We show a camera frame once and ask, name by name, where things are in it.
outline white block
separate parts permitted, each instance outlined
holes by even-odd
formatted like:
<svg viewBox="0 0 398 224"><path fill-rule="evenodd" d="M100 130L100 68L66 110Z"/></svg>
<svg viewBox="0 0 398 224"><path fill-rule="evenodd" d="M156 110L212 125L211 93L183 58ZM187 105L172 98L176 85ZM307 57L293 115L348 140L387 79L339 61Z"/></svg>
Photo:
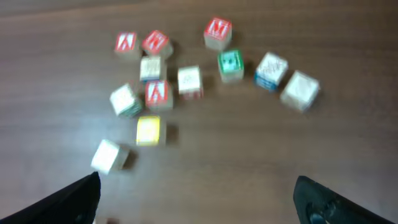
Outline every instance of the white block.
<svg viewBox="0 0 398 224"><path fill-rule="evenodd" d="M142 42L142 48L148 55L158 55L163 60L170 57L174 51L169 37L159 30L154 30L148 35Z"/></svg>
<svg viewBox="0 0 398 224"><path fill-rule="evenodd" d="M116 116L134 116L142 109L142 103L134 94L129 84L115 90L109 98Z"/></svg>
<svg viewBox="0 0 398 224"><path fill-rule="evenodd" d="M320 87L318 80L295 71L285 90L280 96L283 104L305 111L318 94Z"/></svg>
<svg viewBox="0 0 398 224"><path fill-rule="evenodd" d="M199 66L184 67L178 70L178 93L186 96L192 95L192 98L203 96Z"/></svg>
<svg viewBox="0 0 398 224"><path fill-rule="evenodd" d="M167 66L160 56L141 59L140 81L166 80Z"/></svg>
<svg viewBox="0 0 398 224"><path fill-rule="evenodd" d="M92 168L108 174L111 170L120 170L127 159L129 152L122 150L117 144L102 140L91 162Z"/></svg>
<svg viewBox="0 0 398 224"><path fill-rule="evenodd" d="M286 60L268 52L256 69L254 81L267 90L276 91L287 69Z"/></svg>
<svg viewBox="0 0 398 224"><path fill-rule="evenodd" d="M213 18L205 29L205 44L208 48L222 51L231 42L232 23L220 18Z"/></svg>
<svg viewBox="0 0 398 224"><path fill-rule="evenodd" d="M115 53L127 60L138 60L142 56L140 41L135 32L122 32L116 38Z"/></svg>

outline red square label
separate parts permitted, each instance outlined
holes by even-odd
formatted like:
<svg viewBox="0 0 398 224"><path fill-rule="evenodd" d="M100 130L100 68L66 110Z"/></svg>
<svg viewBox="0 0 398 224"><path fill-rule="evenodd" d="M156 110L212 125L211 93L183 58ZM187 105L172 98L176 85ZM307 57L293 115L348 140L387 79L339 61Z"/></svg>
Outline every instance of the red square label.
<svg viewBox="0 0 398 224"><path fill-rule="evenodd" d="M151 54L158 54L165 47L169 38L159 30L152 31L143 41L142 47Z"/></svg>
<svg viewBox="0 0 398 224"><path fill-rule="evenodd" d="M167 81L148 82L146 85L145 102L147 105L160 105L166 103L169 84Z"/></svg>
<svg viewBox="0 0 398 224"><path fill-rule="evenodd" d="M126 52L129 50L134 50L134 46L136 45L137 35L133 32L125 32L120 33L118 35L118 39L116 40L115 51L117 52Z"/></svg>
<svg viewBox="0 0 398 224"><path fill-rule="evenodd" d="M205 29L205 35L209 35L218 40L223 40L231 28L232 23L223 19L214 18Z"/></svg>

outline wood grain surface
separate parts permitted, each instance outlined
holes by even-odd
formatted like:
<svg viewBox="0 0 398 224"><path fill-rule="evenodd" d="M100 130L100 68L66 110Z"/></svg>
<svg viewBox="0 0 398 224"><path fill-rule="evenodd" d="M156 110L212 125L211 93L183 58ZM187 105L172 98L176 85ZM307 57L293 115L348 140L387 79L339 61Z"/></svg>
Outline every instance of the wood grain surface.
<svg viewBox="0 0 398 224"><path fill-rule="evenodd" d="M234 25L237 85L204 46L213 16ZM98 215L122 224L298 223L299 175L398 222L397 21L395 0L1 1L0 217L92 172L106 138L137 155L101 176ZM173 141L145 149L109 96L139 78L114 55L117 33L154 29L174 42L170 79L199 65L205 97L161 113ZM308 113L254 86L268 51L320 81Z"/></svg>

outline block face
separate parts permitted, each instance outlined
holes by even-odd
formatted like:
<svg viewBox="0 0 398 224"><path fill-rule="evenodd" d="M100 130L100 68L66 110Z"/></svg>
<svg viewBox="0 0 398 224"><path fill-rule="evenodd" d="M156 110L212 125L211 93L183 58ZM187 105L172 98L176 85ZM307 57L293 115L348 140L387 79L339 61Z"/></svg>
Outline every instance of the block face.
<svg viewBox="0 0 398 224"><path fill-rule="evenodd" d="M136 47L137 34L134 32L123 32L116 39L115 51L127 52Z"/></svg>
<svg viewBox="0 0 398 224"><path fill-rule="evenodd" d="M146 85L146 104L148 106L166 104L169 99L167 81L149 82Z"/></svg>
<svg viewBox="0 0 398 224"><path fill-rule="evenodd" d="M196 99L200 99L203 98L203 90L198 90L198 91L191 91L191 92L187 92L182 94L182 98L184 100L196 100Z"/></svg>
<svg viewBox="0 0 398 224"><path fill-rule="evenodd" d="M232 73L243 70L243 59L239 50L223 52L218 55L218 65L222 73Z"/></svg>
<svg viewBox="0 0 398 224"><path fill-rule="evenodd" d="M202 89L199 66L184 67L178 70L178 92L185 93Z"/></svg>
<svg viewBox="0 0 398 224"><path fill-rule="evenodd" d="M265 78L260 76L257 72L254 74L254 81L256 82L257 85L267 90L275 91L278 87L276 83L266 80Z"/></svg>
<svg viewBox="0 0 398 224"><path fill-rule="evenodd" d="M143 57L141 59L140 81L165 79L166 64L160 56Z"/></svg>
<svg viewBox="0 0 398 224"><path fill-rule="evenodd" d="M210 21L204 32L206 47L222 51L232 40L232 23L214 18Z"/></svg>
<svg viewBox="0 0 398 224"><path fill-rule="evenodd" d="M156 146L160 139L160 117L140 117L137 124L136 142L139 146Z"/></svg>
<svg viewBox="0 0 398 224"><path fill-rule="evenodd" d="M287 69L288 63L286 60L272 53L266 53L256 69L255 82L265 89L274 91Z"/></svg>
<svg viewBox="0 0 398 224"><path fill-rule="evenodd" d="M225 40L232 30L232 23L229 21L213 18L205 29L205 36L216 40Z"/></svg>
<svg viewBox="0 0 398 224"><path fill-rule="evenodd" d="M119 146L109 140L102 140L91 162L92 168L108 174L119 153Z"/></svg>
<svg viewBox="0 0 398 224"><path fill-rule="evenodd" d="M169 38L159 30L152 31L143 41L142 47L148 54L157 55L169 42Z"/></svg>
<svg viewBox="0 0 398 224"><path fill-rule="evenodd" d="M129 156L129 151L119 148L119 153L118 153L115 163L113 164L112 169L113 170L123 169L123 165L126 163L128 156Z"/></svg>
<svg viewBox="0 0 398 224"><path fill-rule="evenodd" d="M129 84L115 90L109 98L117 116L134 116L141 111L142 105Z"/></svg>
<svg viewBox="0 0 398 224"><path fill-rule="evenodd" d="M315 99L319 91L319 82L308 75L295 71L280 98L283 103L304 111Z"/></svg>
<svg viewBox="0 0 398 224"><path fill-rule="evenodd" d="M223 82L242 80L244 64L240 51L232 50L220 53L218 55L218 68Z"/></svg>

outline alphabet block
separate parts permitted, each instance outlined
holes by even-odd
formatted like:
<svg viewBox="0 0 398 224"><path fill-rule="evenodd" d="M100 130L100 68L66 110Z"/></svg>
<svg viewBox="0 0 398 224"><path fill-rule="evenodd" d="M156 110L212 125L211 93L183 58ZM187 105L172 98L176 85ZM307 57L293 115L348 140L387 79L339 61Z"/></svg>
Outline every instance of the alphabet block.
<svg viewBox="0 0 398 224"><path fill-rule="evenodd" d="M276 91L287 68L286 60L268 52L257 67L254 81L269 91Z"/></svg>
<svg viewBox="0 0 398 224"><path fill-rule="evenodd" d="M140 117L137 124L136 144L138 146L157 146L166 142L166 125L159 116Z"/></svg>
<svg viewBox="0 0 398 224"><path fill-rule="evenodd" d="M168 81L148 82L146 85L146 105L152 111L173 108L173 89Z"/></svg>
<svg viewBox="0 0 398 224"><path fill-rule="evenodd" d="M111 170L121 170L129 155L128 151L121 149L117 144L102 140L91 162L92 168L109 174Z"/></svg>
<svg viewBox="0 0 398 224"><path fill-rule="evenodd" d="M205 44L208 48L222 51L231 42L232 23L219 18L213 18L205 29Z"/></svg>
<svg viewBox="0 0 398 224"><path fill-rule="evenodd" d="M300 71L295 71L285 90L282 92L280 100L287 106L299 111L305 111L311 106L319 89L318 80Z"/></svg>
<svg viewBox="0 0 398 224"><path fill-rule="evenodd" d="M185 100L203 97L203 84L199 66L185 67L178 70L178 93Z"/></svg>
<svg viewBox="0 0 398 224"><path fill-rule="evenodd" d="M114 51L126 60L138 60L142 56L142 50L139 46L140 42L135 32L122 32L116 39Z"/></svg>
<svg viewBox="0 0 398 224"><path fill-rule="evenodd" d="M163 60L173 54L173 46L170 39L159 30L152 31L143 41L142 48L148 55L158 55Z"/></svg>
<svg viewBox="0 0 398 224"><path fill-rule="evenodd" d="M224 83L237 82L243 79L244 64L239 50L222 52L218 55L218 68Z"/></svg>
<svg viewBox="0 0 398 224"><path fill-rule="evenodd" d="M149 56L141 59L140 81L167 79L167 66L160 56Z"/></svg>
<svg viewBox="0 0 398 224"><path fill-rule="evenodd" d="M134 94L129 84L115 90L109 98L116 116L134 116L142 110L140 99Z"/></svg>

